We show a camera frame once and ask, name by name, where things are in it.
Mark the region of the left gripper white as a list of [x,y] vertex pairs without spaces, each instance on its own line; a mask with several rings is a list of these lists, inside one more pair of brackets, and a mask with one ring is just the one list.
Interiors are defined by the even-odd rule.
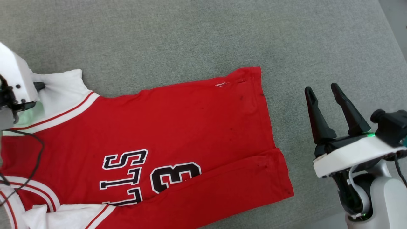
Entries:
[[44,82],[34,82],[27,62],[3,43],[0,43],[0,73],[9,94],[8,103],[14,112],[29,110],[36,105]]

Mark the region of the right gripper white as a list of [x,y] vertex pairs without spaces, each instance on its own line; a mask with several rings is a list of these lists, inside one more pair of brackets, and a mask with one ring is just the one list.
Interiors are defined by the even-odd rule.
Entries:
[[[344,94],[336,83],[330,85],[336,103],[341,107],[348,125],[348,135],[360,136],[371,130],[370,125],[360,114],[351,100]],[[336,132],[329,127],[319,109],[319,101],[311,87],[304,90],[310,125],[317,145],[337,138]],[[324,154],[313,161],[314,171],[318,178],[327,177],[330,174],[345,169],[359,166],[373,160],[381,160],[386,156],[405,151],[406,146],[391,146],[379,139],[374,134],[369,134],[356,142],[334,150],[330,154]]]

